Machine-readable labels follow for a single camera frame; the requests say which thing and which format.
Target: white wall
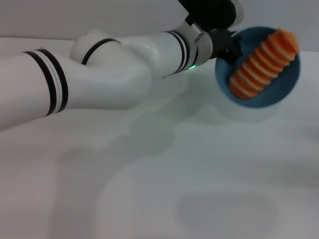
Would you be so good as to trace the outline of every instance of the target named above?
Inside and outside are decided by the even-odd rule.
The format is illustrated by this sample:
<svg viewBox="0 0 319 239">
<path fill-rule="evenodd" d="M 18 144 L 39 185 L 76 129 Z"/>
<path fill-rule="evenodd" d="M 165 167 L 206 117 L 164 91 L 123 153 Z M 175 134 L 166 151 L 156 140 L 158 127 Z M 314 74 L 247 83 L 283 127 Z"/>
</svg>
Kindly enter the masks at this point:
<svg viewBox="0 0 319 239">
<path fill-rule="evenodd" d="M 241 2 L 239 28 L 281 26 L 298 34 L 303 50 L 319 50 L 318 0 Z M 177 0 L 2 0 L 0 36 L 75 39 L 92 28 L 124 36 L 168 30 L 186 16 Z"/>
</svg>

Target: orange stacking rings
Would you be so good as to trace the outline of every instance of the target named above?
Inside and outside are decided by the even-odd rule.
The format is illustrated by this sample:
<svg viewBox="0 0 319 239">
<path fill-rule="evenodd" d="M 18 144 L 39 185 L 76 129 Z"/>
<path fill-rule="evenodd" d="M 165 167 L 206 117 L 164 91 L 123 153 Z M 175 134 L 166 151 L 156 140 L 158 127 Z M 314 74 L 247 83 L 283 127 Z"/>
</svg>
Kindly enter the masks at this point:
<svg viewBox="0 0 319 239">
<path fill-rule="evenodd" d="M 230 91 L 241 99 L 257 96 L 295 59 L 299 51 L 296 36 L 278 29 L 231 76 Z"/>
</svg>

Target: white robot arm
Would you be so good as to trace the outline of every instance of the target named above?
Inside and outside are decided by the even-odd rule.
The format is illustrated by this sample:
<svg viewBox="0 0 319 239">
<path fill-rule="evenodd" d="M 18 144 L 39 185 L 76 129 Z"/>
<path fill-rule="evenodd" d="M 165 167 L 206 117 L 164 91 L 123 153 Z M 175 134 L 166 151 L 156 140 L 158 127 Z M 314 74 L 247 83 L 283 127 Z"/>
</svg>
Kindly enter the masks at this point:
<svg viewBox="0 0 319 239">
<path fill-rule="evenodd" d="M 155 77 L 240 56 L 239 41 L 226 30 L 243 19 L 237 0 L 179 1 L 189 16 L 172 31 L 126 38 L 91 31 L 70 59 L 45 49 L 0 58 L 0 128 L 66 109 L 129 109 Z"/>
</svg>

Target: black stripe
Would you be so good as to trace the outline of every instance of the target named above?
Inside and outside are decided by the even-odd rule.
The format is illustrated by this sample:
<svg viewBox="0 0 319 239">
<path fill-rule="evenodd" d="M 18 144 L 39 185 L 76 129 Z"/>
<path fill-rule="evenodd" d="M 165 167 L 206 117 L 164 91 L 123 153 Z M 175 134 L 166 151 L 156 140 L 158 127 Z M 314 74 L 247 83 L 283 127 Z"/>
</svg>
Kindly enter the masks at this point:
<svg viewBox="0 0 319 239">
<path fill-rule="evenodd" d="M 41 57 L 39 57 L 36 53 L 32 51 L 25 51 L 25 53 L 30 55 L 38 63 L 39 67 L 41 68 L 45 76 L 46 82 L 48 84 L 49 92 L 50 92 L 50 108 L 49 108 L 48 114 L 46 115 L 46 116 L 49 116 L 50 114 L 53 113 L 56 107 L 56 88 L 55 88 L 52 75 L 48 67 L 44 63 L 44 61 L 41 59 Z"/>
<path fill-rule="evenodd" d="M 167 33 L 171 34 L 173 37 L 176 38 L 176 40 L 179 42 L 179 45 L 180 45 L 180 49 L 181 49 L 181 63 L 180 63 L 180 66 L 179 68 L 173 73 L 173 74 L 176 74 L 177 72 L 180 71 L 180 69 L 182 68 L 183 66 L 183 63 L 184 63 L 184 60 L 185 60 L 185 49 L 184 49 L 184 46 L 183 46 L 183 43 L 181 41 L 181 39 L 175 35 L 173 32 L 171 31 L 167 31 Z"/>
<path fill-rule="evenodd" d="M 90 56 L 93 54 L 93 52 L 98 49 L 100 46 L 102 46 L 104 43 L 107 43 L 107 42 L 110 42 L 110 41 L 115 41 L 115 42 L 118 42 L 120 43 L 119 41 L 117 40 L 114 40 L 114 39 L 111 39 L 111 38 L 106 38 L 106 39 L 103 39 L 97 43 L 95 43 L 91 49 L 85 54 L 83 60 L 82 60 L 82 65 L 86 65 L 86 63 L 88 63 L 88 60 L 90 58 Z"/>
<path fill-rule="evenodd" d="M 185 40 L 185 38 L 184 38 L 182 35 L 180 35 L 177 31 L 172 31 L 172 32 L 174 32 L 176 35 L 178 35 L 178 36 L 184 41 L 185 46 L 186 46 L 186 62 L 185 62 L 185 65 L 180 69 L 179 72 L 181 72 L 181 71 L 183 71 L 183 70 L 186 68 L 186 66 L 188 65 L 189 57 L 190 57 L 190 49 L 189 49 L 189 45 L 188 45 L 187 41 Z"/>
<path fill-rule="evenodd" d="M 198 47 L 197 47 L 195 59 L 194 59 L 194 61 L 193 61 L 193 64 L 192 64 L 190 67 L 192 67 L 192 66 L 194 66 L 194 65 L 196 64 L 196 61 L 197 61 L 197 59 L 198 59 L 198 54 L 199 54 L 199 52 L 198 52 Z"/>
<path fill-rule="evenodd" d="M 68 100 L 69 100 L 69 89 L 68 89 L 68 83 L 66 82 L 66 78 L 63 72 L 63 69 L 60 65 L 60 63 L 58 62 L 58 60 L 51 54 L 51 52 L 49 52 L 46 49 L 37 49 L 37 51 L 42 52 L 52 63 L 52 65 L 54 66 L 56 72 L 58 73 L 60 82 L 61 82 L 61 88 L 62 88 L 62 103 L 61 103 L 61 107 L 58 111 L 61 112 L 63 110 L 65 110 L 66 105 L 68 104 Z"/>
</svg>

